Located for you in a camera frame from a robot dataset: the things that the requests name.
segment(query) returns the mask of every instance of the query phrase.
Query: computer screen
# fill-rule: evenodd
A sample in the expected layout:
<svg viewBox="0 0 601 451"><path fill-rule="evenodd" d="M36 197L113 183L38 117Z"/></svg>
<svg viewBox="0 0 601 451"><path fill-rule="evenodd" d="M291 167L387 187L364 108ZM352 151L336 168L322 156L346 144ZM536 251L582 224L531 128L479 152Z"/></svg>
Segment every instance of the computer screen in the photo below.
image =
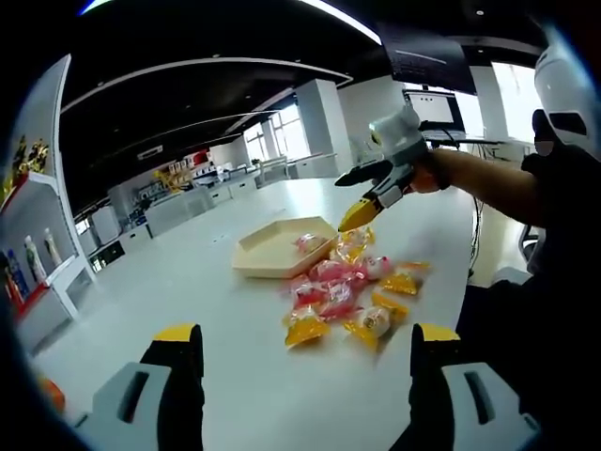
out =
<svg viewBox="0 0 601 451"><path fill-rule="evenodd" d="M391 23L379 23L378 33L394 80L476 94L470 66L458 42L427 30Z"/></svg>
<svg viewBox="0 0 601 451"><path fill-rule="evenodd" d="M463 119L455 94L406 89L405 99L411 104L423 124L422 130L464 132Z"/></svg>

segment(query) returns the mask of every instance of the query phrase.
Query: chair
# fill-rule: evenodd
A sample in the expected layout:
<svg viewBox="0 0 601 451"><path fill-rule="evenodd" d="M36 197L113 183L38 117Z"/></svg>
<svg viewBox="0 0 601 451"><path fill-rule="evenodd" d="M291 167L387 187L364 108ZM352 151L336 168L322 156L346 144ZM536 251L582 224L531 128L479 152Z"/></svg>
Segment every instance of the chair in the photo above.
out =
<svg viewBox="0 0 601 451"><path fill-rule="evenodd" d="M540 257L543 246L545 245L545 230L543 228L524 225L522 233L519 236L517 247L520 254L526 260L526 271L523 272L506 266L501 268L492 278L491 285L500 280L508 280L518 285L522 285L528 279L540 271Z"/></svg>

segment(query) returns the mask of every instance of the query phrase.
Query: ceiling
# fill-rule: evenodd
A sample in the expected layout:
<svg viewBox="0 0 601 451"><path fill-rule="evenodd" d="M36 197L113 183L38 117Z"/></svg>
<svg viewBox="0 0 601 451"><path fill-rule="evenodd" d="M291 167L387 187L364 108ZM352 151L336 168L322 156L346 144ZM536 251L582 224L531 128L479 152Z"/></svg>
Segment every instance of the ceiling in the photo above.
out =
<svg viewBox="0 0 601 451"><path fill-rule="evenodd" d="M452 37L545 44L521 10L506 12L483 7L483 2L329 3L374 30L380 21L409 22ZM484 16L476 14L478 8ZM104 196L110 186L165 160L233 139L262 116L233 131L240 117L231 116L252 112L285 89L316 77L341 84L390 73L381 46L297 0L114 0L77 18L66 43L72 61L60 146L75 211ZM472 65L491 59L533 65L536 58L477 42L464 46L464 52ZM178 66L182 61L194 64ZM291 101L280 100L270 109ZM213 120L220 117L229 118ZM160 156L138 162L137 153L157 145L164 147Z"/></svg>

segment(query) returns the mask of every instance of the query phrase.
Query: hexagonal tray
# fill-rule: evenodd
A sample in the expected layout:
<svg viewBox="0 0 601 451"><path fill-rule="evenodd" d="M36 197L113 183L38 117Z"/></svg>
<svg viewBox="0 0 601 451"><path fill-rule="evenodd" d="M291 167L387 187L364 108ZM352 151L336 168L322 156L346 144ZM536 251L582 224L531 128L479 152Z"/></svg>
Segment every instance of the hexagonal tray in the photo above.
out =
<svg viewBox="0 0 601 451"><path fill-rule="evenodd" d="M328 241L302 255L294 241L305 233ZM335 237L336 230L320 216L275 221L238 241L232 267L247 277L292 278L328 254Z"/></svg>

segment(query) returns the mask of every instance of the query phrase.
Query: human hand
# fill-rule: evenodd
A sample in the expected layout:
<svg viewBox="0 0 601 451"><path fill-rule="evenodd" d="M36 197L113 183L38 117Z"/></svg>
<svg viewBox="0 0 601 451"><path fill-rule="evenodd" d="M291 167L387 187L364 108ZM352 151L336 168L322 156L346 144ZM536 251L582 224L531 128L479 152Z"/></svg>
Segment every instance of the human hand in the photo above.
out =
<svg viewBox="0 0 601 451"><path fill-rule="evenodd" d="M411 184L406 188L405 194L409 193L434 193L440 189L436 179L423 164L415 163L413 165L415 176Z"/></svg>

